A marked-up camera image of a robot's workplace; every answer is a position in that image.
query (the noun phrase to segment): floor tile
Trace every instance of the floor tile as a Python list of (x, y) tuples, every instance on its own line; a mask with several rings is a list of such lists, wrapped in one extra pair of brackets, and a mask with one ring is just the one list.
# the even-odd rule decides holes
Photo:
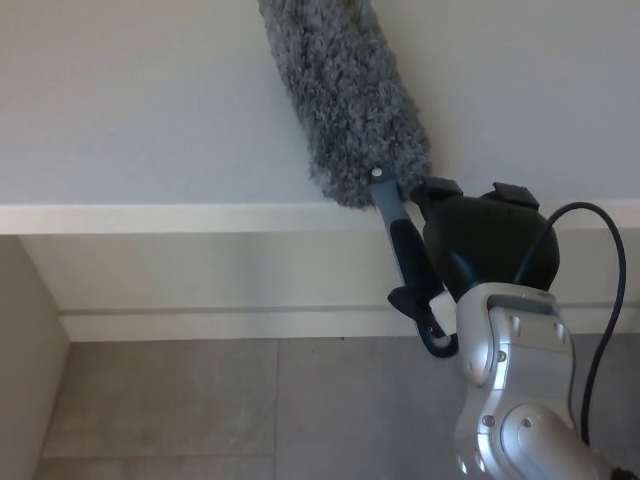
[[(572, 406), (576, 424), (600, 335), (576, 335)], [(589, 431), (598, 448), (640, 448), (640, 335), (614, 335), (605, 350), (591, 401)]]
[(274, 480), (270, 457), (47, 459), (34, 480)]
[(280, 341), (278, 480), (459, 478), (456, 360), (417, 338)]
[(76, 344), (44, 457), (272, 454), (275, 340)]
[(640, 476), (640, 448), (605, 449), (602, 454), (615, 466), (630, 470)]

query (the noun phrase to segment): screw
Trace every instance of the screw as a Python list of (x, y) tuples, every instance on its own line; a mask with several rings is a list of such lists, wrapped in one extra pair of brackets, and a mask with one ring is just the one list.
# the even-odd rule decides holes
[(513, 325), (513, 330), (516, 332), (516, 336), (519, 337), (520, 333), (522, 333), (522, 320), (520, 320), (520, 317), (513, 316), (511, 317), (511, 324)]
[(493, 417), (493, 415), (485, 415), (484, 417), (482, 417), (482, 424), (485, 427), (493, 427), (496, 424), (496, 419)]
[(567, 329), (564, 328), (564, 325), (561, 323), (556, 323), (556, 335), (558, 336), (558, 340), (560, 343), (567, 343)]

